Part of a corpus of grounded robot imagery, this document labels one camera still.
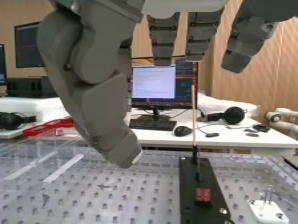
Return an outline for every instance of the keyboard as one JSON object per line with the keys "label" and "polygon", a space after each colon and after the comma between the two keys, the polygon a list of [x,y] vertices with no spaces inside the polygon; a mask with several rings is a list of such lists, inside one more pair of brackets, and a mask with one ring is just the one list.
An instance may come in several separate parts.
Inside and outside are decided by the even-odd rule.
{"label": "keyboard", "polygon": [[156,130],[156,131],[173,131],[177,121],[150,121],[132,119],[129,127],[132,129]]}

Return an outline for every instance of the monitor stand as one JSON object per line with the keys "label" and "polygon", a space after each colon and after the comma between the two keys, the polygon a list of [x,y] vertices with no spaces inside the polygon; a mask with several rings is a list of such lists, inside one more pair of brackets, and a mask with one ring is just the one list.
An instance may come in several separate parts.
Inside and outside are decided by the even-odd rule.
{"label": "monitor stand", "polygon": [[149,121],[169,121],[170,116],[161,115],[160,110],[157,108],[153,108],[153,114],[152,115],[142,115],[137,119],[149,120]]}

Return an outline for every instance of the computer monitor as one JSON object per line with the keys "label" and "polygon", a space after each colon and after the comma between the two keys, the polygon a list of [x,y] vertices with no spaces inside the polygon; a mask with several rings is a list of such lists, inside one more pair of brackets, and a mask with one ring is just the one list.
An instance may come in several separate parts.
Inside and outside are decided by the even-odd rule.
{"label": "computer monitor", "polygon": [[192,109],[192,85],[198,79],[198,63],[173,57],[170,67],[156,67],[153,58],[134,58],[132,106],[153,109]]}
{"label": "computer monitor", "polygon": [[17,68],[44,67],[36,42],[39,26],[40,22],[15,27]]}
{"label": "computer monitor", "polygon": [[0,86],[7,85],[7,65],[4,45],[0,44]]}

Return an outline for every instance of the computer mouse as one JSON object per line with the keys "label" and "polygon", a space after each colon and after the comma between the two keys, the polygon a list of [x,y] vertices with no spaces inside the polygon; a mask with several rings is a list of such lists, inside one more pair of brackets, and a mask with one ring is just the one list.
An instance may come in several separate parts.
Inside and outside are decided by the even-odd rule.
{"label": "computer mouse", "polygon": [[174,129],[174,135],[177,137],[184,137],[189,134],[193,133],[193,129],[186,127],[186,126],[178,126],[176,129]]}

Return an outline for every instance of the white table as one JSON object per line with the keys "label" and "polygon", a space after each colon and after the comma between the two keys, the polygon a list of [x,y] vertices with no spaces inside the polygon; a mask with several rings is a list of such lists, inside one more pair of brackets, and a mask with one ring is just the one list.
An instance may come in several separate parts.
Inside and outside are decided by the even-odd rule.
{"label": "white table", "polygon": [[[182,110],[172,110],[170,116],[178,114]],[[144,111],[133,110],[132,118],[137,118],[136,114],[146,114]],[[192,124],[192,111],[186,111],[181,116],[173,118],[177,126],[193,127]],[[251,118],[245,120],[231,127],[249,127],[258,123]],[[208,124],[225,124],[222,121],[213,123],[198,122],[198,126]],[[283,135],[281,132],[271,129],[267,133],[258,132],[259,137],[250,137],[246,135],[245,129],[227,129],[223,125],[210,126],[202,129],[208,133],[219,133],[218,137],[208,138],[205,134],[197,130],[197,144],[200,148],[225,148],[225,149],[250,149],[254,154],[278,154],[293,155],[294,149],[298,148],[298,141]],[[153,147],[190,147],[193,135],[185,137],[176,137],[173,132],[168,131],[150,131],[150,130],[133,130],[140,143],[144,146]]]}

